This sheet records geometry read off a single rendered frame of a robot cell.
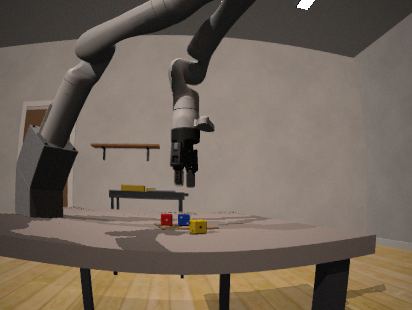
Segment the yellow die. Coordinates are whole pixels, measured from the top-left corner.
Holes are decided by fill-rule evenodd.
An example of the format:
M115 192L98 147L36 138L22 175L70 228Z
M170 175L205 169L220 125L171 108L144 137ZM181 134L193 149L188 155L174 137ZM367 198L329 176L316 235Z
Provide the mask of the yellow die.
M207 221L206 220L189 220L189 232L192 234L206 234Z

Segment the red die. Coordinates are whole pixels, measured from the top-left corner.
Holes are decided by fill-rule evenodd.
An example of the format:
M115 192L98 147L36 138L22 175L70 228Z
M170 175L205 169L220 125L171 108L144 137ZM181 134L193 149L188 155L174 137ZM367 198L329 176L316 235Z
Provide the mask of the red die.
M172 226L172 214L161 214L161 225Z

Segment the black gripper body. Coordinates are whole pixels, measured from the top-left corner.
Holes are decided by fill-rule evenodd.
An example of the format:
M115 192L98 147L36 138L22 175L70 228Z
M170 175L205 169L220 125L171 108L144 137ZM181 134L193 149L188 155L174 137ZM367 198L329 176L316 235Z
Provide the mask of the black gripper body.
M200 130L196 128L181 127L171 130L171 142L182 142L182 158L185 158L187 150L193 150L193 145L200 142Z

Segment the tan square mat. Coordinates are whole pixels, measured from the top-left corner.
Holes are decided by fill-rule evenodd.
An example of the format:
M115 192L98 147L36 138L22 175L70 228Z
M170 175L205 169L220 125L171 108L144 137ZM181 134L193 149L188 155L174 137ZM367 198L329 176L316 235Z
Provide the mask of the tan square mat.
M161 224L161 223L159 223L159 224ZM173 223L172 226L167 226L167 227L170 227L170 228L162 228L162 227L165 227L166 225L164 225L164 226L160 225L159 226L159 224L155 223L156 226L158 226L159 228L161 228L163 230L189 230L189 226L179 226L178 223ZM208 228L208 227L215 227L215 226L207 226L207 229L218 229L218 227L215 227L215 228Z

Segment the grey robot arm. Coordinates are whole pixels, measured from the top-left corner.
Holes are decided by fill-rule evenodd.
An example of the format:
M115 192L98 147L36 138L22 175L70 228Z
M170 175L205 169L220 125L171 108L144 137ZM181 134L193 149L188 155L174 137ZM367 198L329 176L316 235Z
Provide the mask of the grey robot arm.
M116 43L175 25L211 1L150 0L83 33L75 45L81 62L67 71L38 133L55 145L65 146L92 87L115 53ZM210 58L219 43L255 1L223 0L187 47L188 54L196 61L178 58L171 62L168 69L173 94L171 130L189 127L215 131L208 117L199 116L199 94L186 84L198 85L205 79Z

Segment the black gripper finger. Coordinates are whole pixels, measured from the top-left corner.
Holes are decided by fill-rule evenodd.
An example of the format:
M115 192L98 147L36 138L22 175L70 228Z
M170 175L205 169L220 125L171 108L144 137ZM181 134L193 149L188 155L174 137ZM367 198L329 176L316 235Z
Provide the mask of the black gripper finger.
M191 164L185 164L186 172L186 186L195 187L195 173L198 171L198 151L194 150L191 153Z
M184 166L188 163L189 156L191 156L191 149L187 150L185 158L182 158L182 142L172 142L171 144L171 158L170 166L174 171L174 185L184 185ZM182 163L181 163L182 162Z

